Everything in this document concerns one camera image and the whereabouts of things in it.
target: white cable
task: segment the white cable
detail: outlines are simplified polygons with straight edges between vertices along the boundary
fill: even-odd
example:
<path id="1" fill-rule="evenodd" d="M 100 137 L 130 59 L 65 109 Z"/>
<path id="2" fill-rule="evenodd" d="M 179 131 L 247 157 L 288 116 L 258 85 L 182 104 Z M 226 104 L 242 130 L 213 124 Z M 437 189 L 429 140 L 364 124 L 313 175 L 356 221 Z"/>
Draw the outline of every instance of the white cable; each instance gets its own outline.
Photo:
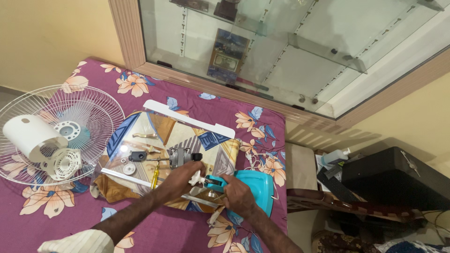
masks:
<path id="1" fill-rule="evenodd" d="M 246 154 L 246 155 L 245 155 L 245 158 L 247 158 L 247 160 L 250 162 L 250 165 L 251 165 L 251 166 L 245 168 L 244 170 L 246 170 L 246 169 L 255 170 L 255 168 L 257 168 L 257 167 L 255 167 L 256 162 L 259 162 L 259 163 L 261 164 L 261 161 L 258 160 L 258 159 L 256 159 L 256 157 L 255 157 L 255 156 L 257 156 L 257 155 L 260 155 L 260 154 L 254 154 L 254 155 Z M 275 182 L 273 182 L 273 184 L 274 184 L 275 191 L 277 192 L 277 197 L 271 196 L 271 198 L 273 198 L 273 199 L 275 199 L 275 200 L 279 200 L 279 197 L 280 197 L 280 196 L 279 196 L 279 194 L 278 194 L 278 189 L 277 189 L 277 187 L 276 187 L 276 185 L 275 185 Z"/>
<path id="2" fill-rule="evenodd" d="M 277 192 L 277 197 L 275 198 L 274 196 L 271 196 L 271 198 L 273 198 L 275 200 L 279 200 L 280 195 L 278 194 L 278 190 L 277 190 L 277 186 L 275 185 L 275 182 L 274 182 L 274 188 L 275 188 L 275 191 Z"/>

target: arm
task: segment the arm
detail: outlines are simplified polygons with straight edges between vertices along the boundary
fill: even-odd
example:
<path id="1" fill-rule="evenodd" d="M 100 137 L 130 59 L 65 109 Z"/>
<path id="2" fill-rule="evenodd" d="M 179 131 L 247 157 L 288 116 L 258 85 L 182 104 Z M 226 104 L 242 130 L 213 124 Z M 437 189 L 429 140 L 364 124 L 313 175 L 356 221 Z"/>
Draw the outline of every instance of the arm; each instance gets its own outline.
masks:
<path id="1" fill-rule="evenodd" d="M 248 185 L 234 176 L 223 174 L 228 183 L 224 187 L 227 197 L 224 198 L 226 208 L 248 221 L 269 248 L 270 252 L 302 253 L 303 251 L 285 235 L 281 229 L 269 219 L 267 214 L 256 205 L 255 198 Z"/>
<path id="2" fill-rule="evenodd" d="M 96 224 L 91 229 L 101 230 L 111 237 L 114 245 L 118 244 L 133 228 L 143 221 L 151 212 L 164 203 L 188 193 L 192 186 L 188 181 L 198 170 L 204 175 L 202 162 L 188 162 L 171 171 L 169 176 L 155 190 L 152 190 L 133 204 L 118 211 L 110 218 Z"/>

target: pedestal fan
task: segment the pedestal fan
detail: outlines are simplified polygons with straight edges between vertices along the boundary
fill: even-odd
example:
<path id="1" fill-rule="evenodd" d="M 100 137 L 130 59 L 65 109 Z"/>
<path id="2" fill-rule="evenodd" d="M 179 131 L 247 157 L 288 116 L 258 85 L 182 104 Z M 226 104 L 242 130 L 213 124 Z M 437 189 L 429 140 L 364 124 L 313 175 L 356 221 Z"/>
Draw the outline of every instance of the pedestal fan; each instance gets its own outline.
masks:
<path id="1" fill-rule="evenodd" d="M 27 185 L 57 185 L 92 173 L 124 120 L 109 94 L 55 85 L 24 94 L 0 110 L 0 176 Z"/>

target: yellow screwdriver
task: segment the yellow screwdriver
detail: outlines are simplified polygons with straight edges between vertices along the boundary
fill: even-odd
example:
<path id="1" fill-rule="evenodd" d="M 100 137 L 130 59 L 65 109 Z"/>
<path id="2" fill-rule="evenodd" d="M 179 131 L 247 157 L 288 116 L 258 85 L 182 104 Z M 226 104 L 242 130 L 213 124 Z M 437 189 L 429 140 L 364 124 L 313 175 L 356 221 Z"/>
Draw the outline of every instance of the yellow screwdriver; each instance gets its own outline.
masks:
<path id="1" fill-rule="evenodd" d="M 158 182 L 158 176 L 159 176 L 159 161 L 156 164 L 155 172 L 153 173 L 153 179 L 152 179 L 152 190 L 156 188 L 156 183 Z"/>

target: bed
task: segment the bed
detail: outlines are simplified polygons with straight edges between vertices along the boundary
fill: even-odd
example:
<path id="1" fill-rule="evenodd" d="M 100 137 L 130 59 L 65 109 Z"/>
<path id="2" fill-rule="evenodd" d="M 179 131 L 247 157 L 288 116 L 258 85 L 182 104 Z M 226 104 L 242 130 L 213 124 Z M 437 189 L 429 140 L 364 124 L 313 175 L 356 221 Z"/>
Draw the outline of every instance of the bed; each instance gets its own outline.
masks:
<path id="1" fill-rule="evenodd" d="M 236 137 L 242 140 L 236 169 L 250 167 L 245 153 L 264 154 L 258 155 L 254 169 L 273 177 L 278 199 L 274 200 L 270 218 L 287 233 L 282 115 L 256 107 L 251 100 L 243 103 L 203 93 L 93 59 L 81 61 L 64 84 L 67 92 L 76 92 L 79 85 L 107 92 L 121 105 L 125 116 L 153 99 L 176 103 L 173 110 L 194 119 L 234 128 Z M 41 187 L 0 180 L 0 247 L 9 252 L 36 252 L 42 242 L 89 229 L 134 201 L 128 198 L 108 203 L 93 198 L 90 178 Z M 210 213 L 164 206 L 122 239 L 114 252 L 269 252 L 245 221 L 222 212 L 209 227 L 210 217 Z"/>

